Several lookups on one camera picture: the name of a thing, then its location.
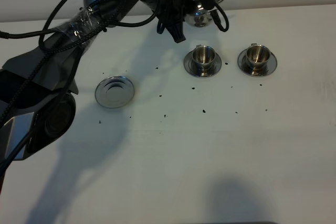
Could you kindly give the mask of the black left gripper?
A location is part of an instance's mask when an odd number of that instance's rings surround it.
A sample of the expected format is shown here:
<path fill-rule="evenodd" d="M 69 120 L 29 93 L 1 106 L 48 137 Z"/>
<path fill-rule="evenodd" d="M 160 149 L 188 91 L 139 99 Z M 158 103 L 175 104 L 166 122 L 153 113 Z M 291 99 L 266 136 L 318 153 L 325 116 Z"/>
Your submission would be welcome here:
<path fill-rule="evenodd" d="M 183 33 L 185 0 L 160 0 L 157 14 L 158 29 L 167 29 L 176 43 L 186 40 Z"/>

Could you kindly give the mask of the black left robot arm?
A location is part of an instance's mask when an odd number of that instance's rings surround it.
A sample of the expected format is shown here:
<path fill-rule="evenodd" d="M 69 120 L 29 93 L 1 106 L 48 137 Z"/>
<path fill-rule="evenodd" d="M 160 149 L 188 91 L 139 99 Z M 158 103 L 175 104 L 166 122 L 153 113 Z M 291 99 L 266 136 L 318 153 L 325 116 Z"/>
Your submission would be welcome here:
<path fill-rule="evenodd" d="M 15 160 L 23 160 L 63 136 L 76 112 L 75 75 L 81 57 L 96 36 L 108 27 L 128 27 L 123 18 L 139 1 L 152 10 L 158 30 L 167 29 L 182 42 L 185 0 L 84 0 L 70 21 L 50 23 L 67 0 L 50 14 L 38 46 L 10 58 L 1 68 L 1 174 Z"/>

